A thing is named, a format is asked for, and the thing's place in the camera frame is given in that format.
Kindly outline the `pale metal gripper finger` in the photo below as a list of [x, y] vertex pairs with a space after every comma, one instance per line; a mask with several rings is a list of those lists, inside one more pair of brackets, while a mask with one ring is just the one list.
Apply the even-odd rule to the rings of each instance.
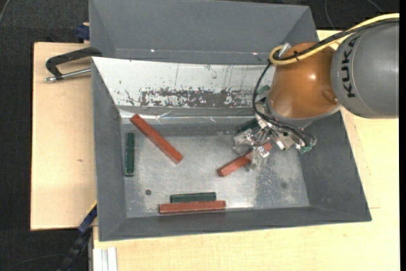
[[233, 150], [236, 153], [248, 153], [253, 149], [255, 140], [251, 132], [239, 133], [234, 137]]
[[261, 169], [262, 165], [268, 160], [269, 155], [270, 149], [267, 149], [264, 145], [254, 147], [246, 154], [246, 158], [249, 160], [246, 169], [249, 171]]

